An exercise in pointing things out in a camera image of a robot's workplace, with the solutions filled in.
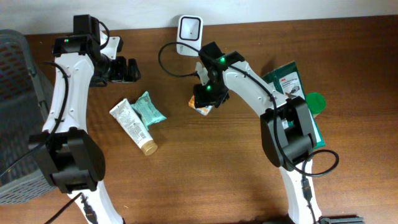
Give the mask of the orange white small packet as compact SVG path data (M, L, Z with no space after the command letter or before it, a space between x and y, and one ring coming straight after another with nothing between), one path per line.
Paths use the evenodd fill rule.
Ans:
M207 116L210 113L210 111L213 109L213 106L205 106L202 108L197 108L195 106L195 96L194 95L190 98L188 105L189 105L189 107L195 109L197 112L199 112L203 116Z

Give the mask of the white tube with gold cap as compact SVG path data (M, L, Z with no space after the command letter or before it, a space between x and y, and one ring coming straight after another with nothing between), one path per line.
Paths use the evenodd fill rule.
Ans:
M138 148L149 156L158 149L140 117L133 110L127 98L121 100L109 111L110 115L121 125L123 130L134 141Z

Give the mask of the teal snack pouch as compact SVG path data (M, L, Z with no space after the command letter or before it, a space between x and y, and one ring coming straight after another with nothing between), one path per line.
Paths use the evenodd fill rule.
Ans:
M131 104L133 110L140 116L146 130L155 123L166 120L167 118L154 106L149 92L145 91L135 103Z

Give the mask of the green packaged item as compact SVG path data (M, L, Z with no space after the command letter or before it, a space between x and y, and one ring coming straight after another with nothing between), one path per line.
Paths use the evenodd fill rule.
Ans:
M279 93L283 95L288 96L289 98L299 96L306 100L306 96L308 94L305 93L300 73L297 64L295 62L283 65L267 73L266 75L263 75L261 78L267 84L269 84L273 89L277 90ZM323 139L321 131L319 130L318 124L316 123L313 115L312 115L312 125L315 131L315 137L317 141L315 149L325 147L326 146L325 141Z

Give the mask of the green lid seasoning jar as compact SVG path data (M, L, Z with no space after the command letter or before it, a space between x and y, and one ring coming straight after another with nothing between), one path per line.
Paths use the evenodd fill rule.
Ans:
M326 99L320 93L310 93L306 96L308 108L315 118L326 108Z

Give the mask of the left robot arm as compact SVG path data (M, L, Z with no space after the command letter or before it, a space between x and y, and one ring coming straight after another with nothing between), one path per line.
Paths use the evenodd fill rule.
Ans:
M124 223L106 191L104 154L87 131L88 90L136 82L141 75L118 55L122 39L101 32L103 26L89 14L77 15L72 34L56 39L52 104L41 134L29 138L29 150L47 183L71 197L88 223Z

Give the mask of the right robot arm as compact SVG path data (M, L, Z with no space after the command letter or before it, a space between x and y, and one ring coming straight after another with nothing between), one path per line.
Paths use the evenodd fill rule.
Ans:
M289 206L287 223L364 223L362 217L325 217L320 211L313 178L329 174L340 158L332 151L333 165L323 172L312 172L313 158L320 151L315 148L317 140L306 101L274 90L238 52L224 54L215 42L197 52L201 82L193 88L195 106L217 108L233 91L258 115L262 148L284 181Z

